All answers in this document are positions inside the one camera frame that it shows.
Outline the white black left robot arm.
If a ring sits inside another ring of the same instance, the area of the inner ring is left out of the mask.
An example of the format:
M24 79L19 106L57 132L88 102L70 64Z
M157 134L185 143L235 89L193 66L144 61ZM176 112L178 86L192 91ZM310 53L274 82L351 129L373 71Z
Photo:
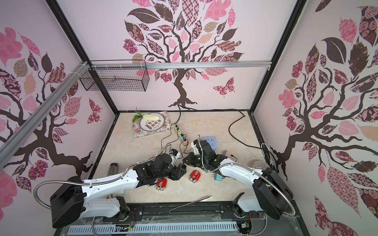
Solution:
M128 189L145 185L157 186L163 179L178 181L187 172L184 163L177 164L180 153L169 154L161 150L149 160L132 164L124 172L100 179L82 180L72 177L67 181L46 181L33 190L34 199L51 211L52 226L63 228L81 218L113 218L120 213L129 213L123 198ZM60 188L50 197L50 204L38 196L38 190L48 184L60 184Z

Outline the pink charger adapter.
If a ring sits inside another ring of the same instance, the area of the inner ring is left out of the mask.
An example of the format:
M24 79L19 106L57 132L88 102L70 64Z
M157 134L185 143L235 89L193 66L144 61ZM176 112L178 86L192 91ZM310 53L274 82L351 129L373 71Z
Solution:
M227 151L227 150L223 150L223 151L221 152L221 154L224 155L224 156L230 156L230 152Z

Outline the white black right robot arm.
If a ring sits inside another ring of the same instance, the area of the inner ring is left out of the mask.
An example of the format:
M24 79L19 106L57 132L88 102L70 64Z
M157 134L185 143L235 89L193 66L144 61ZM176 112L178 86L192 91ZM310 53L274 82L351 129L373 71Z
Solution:
M262 211L279 220L283 215L296 215L293 193L278 173L267 167L256 169L235 162L224 154L216 154L211 145L200 136L191 143L193 152L183 162L225 178L232 178L251 187L254 193L240 193L233 201L232 210L238 217L251 211Z

